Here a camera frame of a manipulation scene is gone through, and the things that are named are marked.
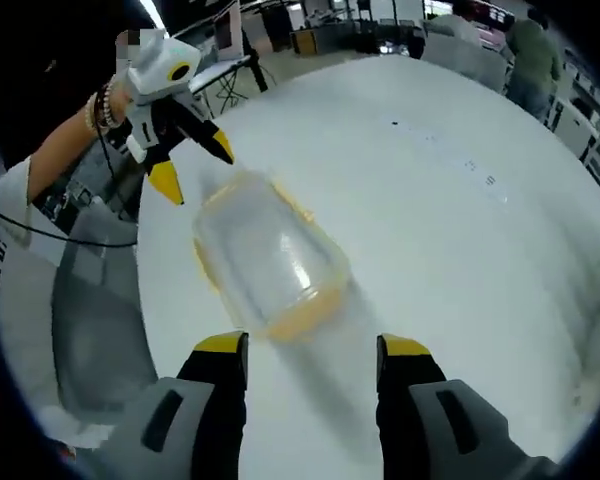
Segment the clear plastic container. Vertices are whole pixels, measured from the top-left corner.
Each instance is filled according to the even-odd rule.
[[[209,198],[194,244],[234,323],[256,335],[292,341],[342,306],[345,255],[263,175],[242,171]]]

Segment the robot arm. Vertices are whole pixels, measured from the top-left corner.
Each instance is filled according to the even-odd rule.
[[[141,30],[123,81],[131,96],[126,116],[131,123],[127,146],[145,167],[149,182],[176,205],[184,203],[169,152],[185,138],[199,143],[225,163],[233,164],[229,142],[189,91],[200,51],[161,30]]]

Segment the white round table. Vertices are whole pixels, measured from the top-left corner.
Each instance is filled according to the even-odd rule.
[[[399,56],[313,72],[217,123],[239,163],[278,180],[343,248],[378,330],[424,343],[527,453],[559,458],[594,308],[600,190],[558,139],[504,97]],[[145,183],[137,252],[160,376],[234,328],[194,257],[192,222],[238,167],[191,141],[171,158],[186,203]],[[350,393],[373,421],[369,390],[365,377]],[[351,455],[307,396],[252,342],[241,478],[381,478],[379,442]]]

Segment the green shirt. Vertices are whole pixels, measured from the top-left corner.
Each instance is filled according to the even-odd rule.
[[[558,81],[562,61],[545,30],[533,20],[516,22],[507,32],[507,45],[516,56],[514,75],[520,75],[544,90]]]

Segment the white shirt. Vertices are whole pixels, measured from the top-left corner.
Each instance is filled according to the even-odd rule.
[[[430,23],[440,27],[448,27],[453,32],[454,37],[482,47],[480,30],[478,30],[471,22],[468,22],[458,15],[441,15],[431,20]]]
[[[0,176],[0,213],[24,225],[30,225],[34,208],[27,203],[29,164],[27,158]],[[47,435],[74,446],[94,447],[106,438],[98,433],[93,440],[93,430],[99,426],[85,429],[61,407],[51,336],[56,266],[27,249],[31,235],[0,219],[2,351],[18,389]]]

